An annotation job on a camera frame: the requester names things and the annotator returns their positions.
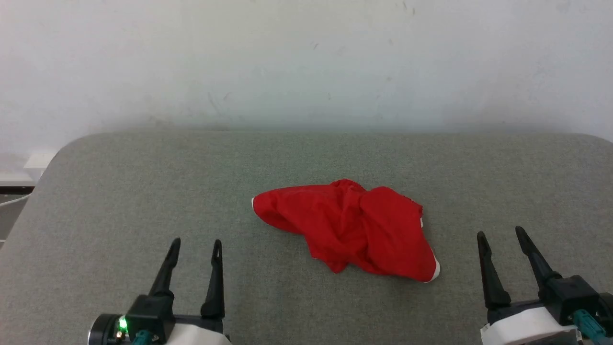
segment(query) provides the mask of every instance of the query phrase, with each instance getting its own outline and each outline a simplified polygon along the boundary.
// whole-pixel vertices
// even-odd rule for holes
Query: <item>red cloth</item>
[[[423,207],[387,187],[339,180],[280,188],[257,195],[253,209],[269,225],[304,235],[311,255],[334,273],[352,263],[427,282],[440,270],[422,232]]]

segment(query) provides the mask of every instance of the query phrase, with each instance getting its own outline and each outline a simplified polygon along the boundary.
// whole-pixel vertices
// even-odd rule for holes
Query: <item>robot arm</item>
[[[216,240],[213,247],[211,279],[199,316],[172,312],[175,295],[170,291],[170,279],[180,247],[181,239],[176,238],[149,294],[139,295],[125,315],[102,314],[94,321],[88,345],[230,345],[223,334],[226,310],[221,241]]]
[[[492,251],[481,231],[477,235],[487,322],[484,345],[611,344],[613,295],[596,292],[581,276],[564,278],[551,269],[526,231],[516,227],[522,252],[538,283],[538,299],[511,302],[492,262]]]

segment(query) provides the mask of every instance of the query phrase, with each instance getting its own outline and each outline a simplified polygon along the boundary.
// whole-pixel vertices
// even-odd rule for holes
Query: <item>gray fabric surface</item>
[[[341,178],[424,205],[438,279],[333,274],[251,210],[271,188]],[[0,250],[0,343],[84,344],[98,314],[148,291],[181,236],[175,312],[198,313],[221,239],[234,344],[478,344],[476,233],[515,300],[536,296],[516,225],[554,269],[613,291],[612,182],[613,145],[583,135],[91,136],[52,161]]]

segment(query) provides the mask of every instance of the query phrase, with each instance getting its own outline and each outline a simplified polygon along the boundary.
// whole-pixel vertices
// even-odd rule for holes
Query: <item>white wall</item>
[[[613,139],[613,1],[0,0],[0,170],[135,126]]]

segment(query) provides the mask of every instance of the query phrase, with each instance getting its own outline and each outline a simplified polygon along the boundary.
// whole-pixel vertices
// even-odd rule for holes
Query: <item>floor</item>
[[[23,195],[0,195],[0,204],[21,198],[22,196]],[[15,224],[17,217],[19,217],[27,201],[28,200],[23,200],[14,204],[0,206],[0,249],[4,244],[4,240],[9,236],[13,224]]]

